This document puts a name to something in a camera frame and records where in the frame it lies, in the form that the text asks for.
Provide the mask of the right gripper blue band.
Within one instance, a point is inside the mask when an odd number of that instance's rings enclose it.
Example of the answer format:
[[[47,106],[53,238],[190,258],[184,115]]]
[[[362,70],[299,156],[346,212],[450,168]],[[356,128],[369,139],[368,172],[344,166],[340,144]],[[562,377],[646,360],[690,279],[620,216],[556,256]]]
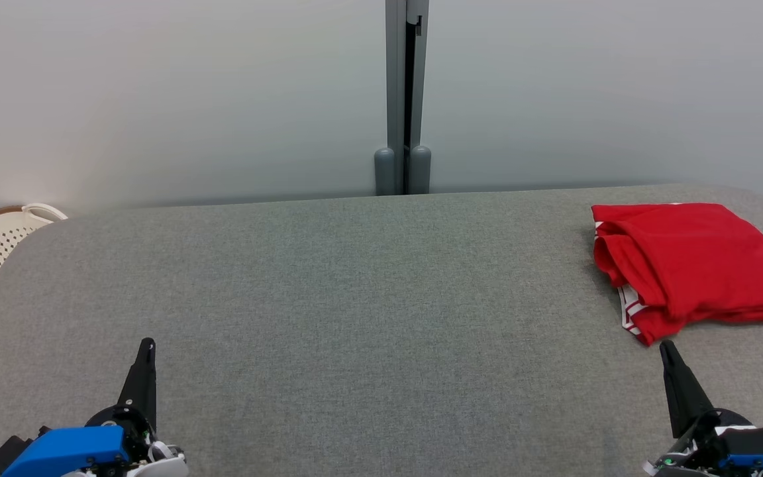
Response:
[[[670,339],[660,342],[667,409],[672,437],[678,438],[667,452],[644,462],[649,476],[748,476],[723,460],[726,453],[719,438],[725,431],[749,431],[753,423],[713,404],[690,366]]]

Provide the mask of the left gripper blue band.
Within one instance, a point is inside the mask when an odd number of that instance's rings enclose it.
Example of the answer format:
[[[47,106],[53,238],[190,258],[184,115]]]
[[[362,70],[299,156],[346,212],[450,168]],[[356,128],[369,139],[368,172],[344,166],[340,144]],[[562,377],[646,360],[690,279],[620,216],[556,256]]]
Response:
[[[21,476],[124,476],[146,460],[156,425],[156,343],[143,338],[117,404],[82,427],[51,429],[21,453]]]

